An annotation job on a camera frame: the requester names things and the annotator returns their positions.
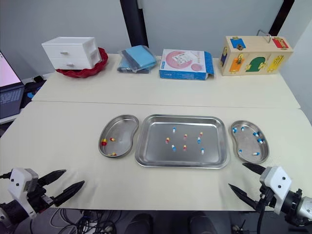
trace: drawer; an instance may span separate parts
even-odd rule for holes
[[[43,48],[50,59],[82,59],[87,57],[82,46],[44,45]]]
[[[50,61],[55,69],[82,70],[94,67],[87,58],[51,58]]]

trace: laptop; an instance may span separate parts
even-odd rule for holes
[[[0,118],[20,113],[24,85],[0,51]]]

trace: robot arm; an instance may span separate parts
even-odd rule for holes
[[[0,222],[5,227],[22,222],[27,217],[31,219],[52,205],[60,206],[74,196],[83,186],[84,181],[75,183],[65,189],[56,197],[45,195],[45,185],[60,178],[66,170],[53,171],[42,178],[31,169],[14,168],[11,172],[3,174],[0,178],[9,178],[8,191],[13,201],[0,204]]]
[[[312,224],[312,198],[302,197],[302,190],[296,193],[290,191],[292,180],[282,167],[267,167],[252,163],[243,163],[245,167],[260,175],[260,200],[254,201],[240,188],[229,184],[234,193],[254,208],[257,212],[265,209],[265,206],[274,208],[278,215],[283,212],[285,220],[295,226]]]

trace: laptop keyboard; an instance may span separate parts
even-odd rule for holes
[[[22,89],[12,90],[1,94],[0,104],[6,104],[12,101],[17,101],[20,98]]]

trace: stainless steel tray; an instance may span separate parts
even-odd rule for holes
[[[131,151],[133,136],[138,128],[138,119],[132,115],[118,116],[103,129],[98,149],[106,157],[121,157]]]
[[[224,124],[215,117],[149,116],[142,125],[136,160],[151,167],[225,167],[228,143]]]
[[[269,156],[269,145],[263,132],[255,124],[239,120],[232,124],[234,152],[244,161],[262,163]]]

